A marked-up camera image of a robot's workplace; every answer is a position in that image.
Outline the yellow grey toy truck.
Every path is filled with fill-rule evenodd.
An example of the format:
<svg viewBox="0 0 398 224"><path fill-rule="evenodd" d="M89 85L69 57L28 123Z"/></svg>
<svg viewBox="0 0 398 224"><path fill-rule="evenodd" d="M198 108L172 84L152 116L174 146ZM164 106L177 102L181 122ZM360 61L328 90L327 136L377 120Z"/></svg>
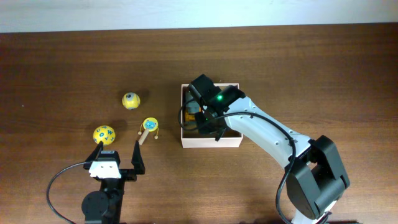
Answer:
<svg viewBox="0 0 398 224"><path fill-rule="evenodd" d="M200 105L188 91L185 92L185 102L184 120L186 123L194 122L195 114L201 112Z"/></svg>

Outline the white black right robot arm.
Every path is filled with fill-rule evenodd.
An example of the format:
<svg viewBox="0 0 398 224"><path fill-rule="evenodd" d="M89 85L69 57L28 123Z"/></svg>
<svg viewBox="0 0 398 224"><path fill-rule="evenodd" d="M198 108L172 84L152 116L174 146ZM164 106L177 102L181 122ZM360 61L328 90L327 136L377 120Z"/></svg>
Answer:
<svg viewBox="0 0 398 224"><path fill-rule="evenodd" d="M326 136L318 139L300 134L258 108L235 86L221 89L208 85L188 87L203 108L201 126L218 124L248 137L284 169L275 196L281 219L288 223L280 206L282 189L296 208L292 223L326 223L331 208L349 187L348 174L335 143Z"/></svg>

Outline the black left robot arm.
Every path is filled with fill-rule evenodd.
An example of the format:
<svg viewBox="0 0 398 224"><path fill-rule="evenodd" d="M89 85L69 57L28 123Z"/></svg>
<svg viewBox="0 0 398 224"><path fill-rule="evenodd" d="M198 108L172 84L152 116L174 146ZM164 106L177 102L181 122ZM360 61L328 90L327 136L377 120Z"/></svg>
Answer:
<svg viewBox="0 0 398 224"><path fill-rule="evenodd" d="M85 223L119 223L126 182L135 182L138 175L144 175L146 168L141 156L140 144L136 141L131 157L132 169L121 169L117 151L105 151L100 142L87 157L83 168L90 177L100 182L97 191L90 192L83 199L81 210Z"/></svg>

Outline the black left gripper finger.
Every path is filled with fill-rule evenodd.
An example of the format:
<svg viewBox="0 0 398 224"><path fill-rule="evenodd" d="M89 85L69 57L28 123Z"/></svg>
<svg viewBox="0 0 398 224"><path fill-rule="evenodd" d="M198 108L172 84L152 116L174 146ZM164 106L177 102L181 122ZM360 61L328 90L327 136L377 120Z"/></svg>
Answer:
<svg viewBox="0 0 398 224"><path fill-rule="evenodd" d="M83 165L84 169L90 169L92 162L97 159L99 153L103 150L103 147L104 147L103 142L100 141L97 144L97 146L94 149L94 151L85 160L85 164Z"/></svg>
<svg viewBox="0 0 398 224"><path fill-rule="evenodd" d="M139 141L136 141L134 144L134 150L132 153L131 164L134 167L135 174L145 174L146 168L144 165L143 158L141 156Z"/></svg>

